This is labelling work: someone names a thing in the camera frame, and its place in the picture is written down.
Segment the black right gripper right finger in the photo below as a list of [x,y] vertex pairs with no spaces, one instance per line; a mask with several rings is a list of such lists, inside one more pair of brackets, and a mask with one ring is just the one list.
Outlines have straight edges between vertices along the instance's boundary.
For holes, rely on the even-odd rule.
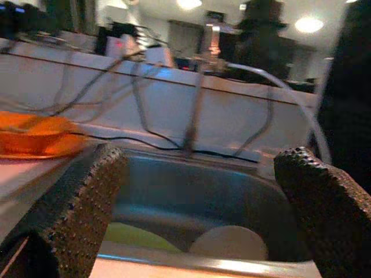
[[370,277],[370,195],[309,149],[274,158],[275,179],[322,277]]

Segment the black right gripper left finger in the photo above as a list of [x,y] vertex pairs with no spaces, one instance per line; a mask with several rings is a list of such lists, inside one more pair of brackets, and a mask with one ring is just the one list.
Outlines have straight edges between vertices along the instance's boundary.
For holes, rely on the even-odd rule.
[[89,277],[121,186],[124,148],[99,144],[74,161],[1,243],[2,277]]

